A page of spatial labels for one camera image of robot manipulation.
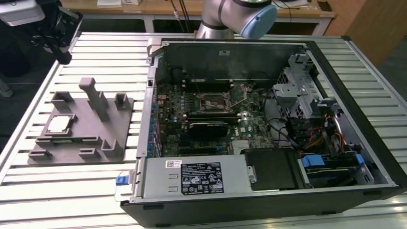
metal table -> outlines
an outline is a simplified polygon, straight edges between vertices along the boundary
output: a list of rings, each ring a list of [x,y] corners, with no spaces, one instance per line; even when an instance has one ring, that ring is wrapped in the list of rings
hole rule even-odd
[[[113,195],[115,177],[135,167],[148,73],[145,46],[152,37],[191,38],[192,35],[84,32],[71,47],[71,64],[53,64],[0,156],[0,228],[141,228],[123,212]],[[267,36],[263,39],[316,41],[407,171],[407,103],[353,43],[340,37]],[[136,101],[124,162],[32,167],[27,164],[28,151],[35,146],[35,137],[53,108],[49,103],[52,94],[69,91],[73,97],[85,97],[77,86],[84,76],[96,79],[96,89],[104,91],[107,97],[125,92]],[[335,215],[217,223],[188,228],[405,228],[405,212],[407,196],[399,195],[368,202]]]

blue tab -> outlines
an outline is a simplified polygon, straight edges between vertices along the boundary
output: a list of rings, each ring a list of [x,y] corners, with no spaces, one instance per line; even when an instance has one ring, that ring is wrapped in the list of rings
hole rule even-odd
[[[304,168],[309,167],[309,166],[324,166],[324,160],[323,157],[320,155],[307,155],[304,156],[301,159]]]
[[[356,160],[357,160],[359,165],[364,164],[364,159],[361,157],[361,154],[356,154]]]
[[[128,176],[119,176],[116,177],[116,185],[121,186],[121,185],[128,185]]]

3d printed holder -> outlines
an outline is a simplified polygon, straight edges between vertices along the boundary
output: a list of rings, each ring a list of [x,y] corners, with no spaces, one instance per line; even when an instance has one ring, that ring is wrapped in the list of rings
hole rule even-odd
[[[81,78],[79,87],[88,99],[73,99],[69,92],[52,97],[55,109],[28,154],[31,165],[123,161],[133,99],[120,93],[107,99],[93,78]]]

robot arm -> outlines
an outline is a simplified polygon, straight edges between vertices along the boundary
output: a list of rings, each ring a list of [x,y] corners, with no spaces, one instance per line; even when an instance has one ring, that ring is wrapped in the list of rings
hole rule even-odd
[[[204,0],[197,38],[232,39],[233,31],[259,39],[271,29],[277,10],[271,0]]]
[[[44,46],[60,64],[71,62],[68,47],[81,18],[57,0],[0,0],[0,20],[28,33],[31,43]]]
[[[0,20],[24,30],[32,44],[43,45],[60,64],[71,62],[68,47],[81,18],[57,0],[0,0]],[[197,38],[232,39],[235,31],[247,39],[259,39],[275,19],[271,0],[204,0]]]

floor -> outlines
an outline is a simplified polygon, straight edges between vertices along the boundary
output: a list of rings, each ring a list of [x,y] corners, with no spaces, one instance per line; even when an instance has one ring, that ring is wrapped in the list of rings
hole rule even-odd
[[[177,24],[176,21],[161,22],[160,32],[171,32]],[[131,24],[128,21],[125,26],[120,20],[107,20],[103,23],[93,20],[84,21],[81,25],[81,31],[120,31],[120,32],[144,32],[143,22],[135,20]],[[53,64],[53,56],[51,53],[45,52],[41,47],[32,47],[28,42],[20,41],[21,49],[29,59],[32,66],[31,72],[18,78],[6,78],[1,76],[0,79],[5,83],[31,83],[31,84],[12,84],[9,85],[14,94],[10,98],[0,97],[0,150],[5,146],[8,138],[13,133],[14,127],[24,115],[25,109],[31,103],[35,93],[40,87],[49,68]],[[392,54],[389,55],[387,61],[379,66],[379,70],[384,77],[393,85],[395,89],[407,100],[407,39],[404,39]]]

